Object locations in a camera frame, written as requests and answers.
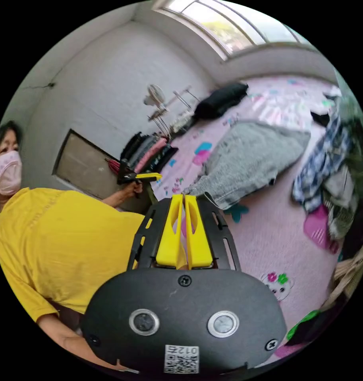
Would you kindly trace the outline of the person's left hand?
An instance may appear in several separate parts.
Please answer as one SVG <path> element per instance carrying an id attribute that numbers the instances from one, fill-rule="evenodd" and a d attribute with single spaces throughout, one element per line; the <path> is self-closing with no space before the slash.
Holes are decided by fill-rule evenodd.
<path id="1" fill-rule="evenodd" d="M 142 186 L 142 183 L 140 181 L 130 182 L 124 188 L 126 198 L 131 198 L 131 197 L 139 198 L 142 191 L 143 191 L 143 186 Z"/>

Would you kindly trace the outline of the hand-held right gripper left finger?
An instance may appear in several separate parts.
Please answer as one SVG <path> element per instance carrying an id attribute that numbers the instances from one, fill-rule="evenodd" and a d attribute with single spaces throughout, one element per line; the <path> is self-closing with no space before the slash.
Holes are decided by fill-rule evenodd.
<path id="1" fill-rule="evenodd" d="M 156 263 L 160 267 L 183 267 L 184 248 L 181 243 L 183 195 L 174 195 L 167 201 L 170 205 L 156 254 Z"/>

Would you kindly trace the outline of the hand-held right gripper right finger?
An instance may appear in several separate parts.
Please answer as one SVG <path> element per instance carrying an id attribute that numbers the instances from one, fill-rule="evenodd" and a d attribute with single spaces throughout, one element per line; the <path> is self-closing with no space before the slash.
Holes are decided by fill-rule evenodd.
<path id="1" fill-rule="evenodd" d="M 187 260 L 190 269 L 209 268 L 213 257 L 195 196 L 185 196 Z"/>

